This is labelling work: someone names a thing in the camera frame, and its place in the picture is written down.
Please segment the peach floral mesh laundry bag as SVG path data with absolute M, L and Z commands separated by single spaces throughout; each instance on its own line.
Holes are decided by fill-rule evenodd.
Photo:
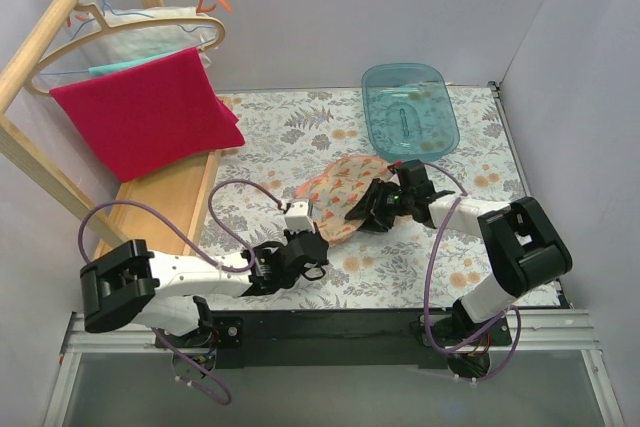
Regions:
M 388 181 L 388 163 L 377 156 L 343 157 L 329 164 L 324 172 L 296 189 L 297 198 L 313 203 L 314 222 L 330 247 L 348 240 L 362 221 L 347 221 L 346 214 L 356 206 L 376 179 Z

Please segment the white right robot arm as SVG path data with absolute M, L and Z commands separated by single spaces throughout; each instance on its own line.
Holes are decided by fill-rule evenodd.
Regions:
M 398 217 L 439 233 L 454 230 L 481 239 L 491 273 L 456 300 L 451 316 L 436 323 L 442 336 L 475 344 L 489 321 L 530 291 L 568 273 L 571 254 L 540 203 L 532 197 L 489 202 L 437 190 L 419 160 L 388 167 L 389 181 L 374 179 L 345 215 L 368 232 L 389 231 Z

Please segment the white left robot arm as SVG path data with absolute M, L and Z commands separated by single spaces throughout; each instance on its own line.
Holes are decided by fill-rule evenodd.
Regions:
M 80 271 L 84 328 L 89 333 L 115 331 L 129 324 L 162 329 L 193 347 L 213 333 L 213 314 L 206 298 L 271 295 L 292 288 L 310 270 L 325 271 L 329 243 L 318 232 L 285 233 L 287 242 L 265 242 L 223 256 L 227 272 L 196 256 L 152 251 L 143 240 L 128 241 Z

